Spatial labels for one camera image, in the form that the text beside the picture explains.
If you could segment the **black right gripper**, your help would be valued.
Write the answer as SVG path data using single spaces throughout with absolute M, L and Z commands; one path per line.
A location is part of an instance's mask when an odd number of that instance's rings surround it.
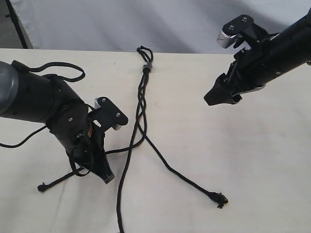
M 208 105 L 238 104 L 241 94 L 263 89 L 264 84 L 253 84 L 238 71 L 238 62 L 230 64 L 226 74 L 216 79 L 214 86 L 205 94 L 204 100 Z

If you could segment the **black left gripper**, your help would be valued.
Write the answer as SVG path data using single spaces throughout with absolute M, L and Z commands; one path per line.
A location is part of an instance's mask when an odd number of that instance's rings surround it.
M 70 150 L 70 167 L 74 174 L 80 173 L 77 165 L 87 169 L 88 173 L 96 174 L 105 184 L 115 178 L 104 151 L 104 133 L 98 126 L 90 126 L 87 134 L 84 131 L 78 134 Z

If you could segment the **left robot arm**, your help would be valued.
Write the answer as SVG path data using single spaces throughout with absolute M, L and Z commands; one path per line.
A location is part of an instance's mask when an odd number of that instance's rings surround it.
M 39 76 L 18 61 L 0 64 L 0 116 L 43 123 L 65 148 L 72 171 L 76 165 L 100 177 L 114 179 L 104 151 L 102 108 L 88 105 L 56 74 Z

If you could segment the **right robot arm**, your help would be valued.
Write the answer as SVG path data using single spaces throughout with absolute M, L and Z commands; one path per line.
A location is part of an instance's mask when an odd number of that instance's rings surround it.
M 249 15 L 240 15 L 226 23 L 217 43 L 223 49 L 239 47 L 228 72 L 221 74 L 205 94 L 209 106 L 237 104 L 242 94 L 263 89 L 281 75 L 311 63 L 311 14 L 278 33 L 268 33 Z

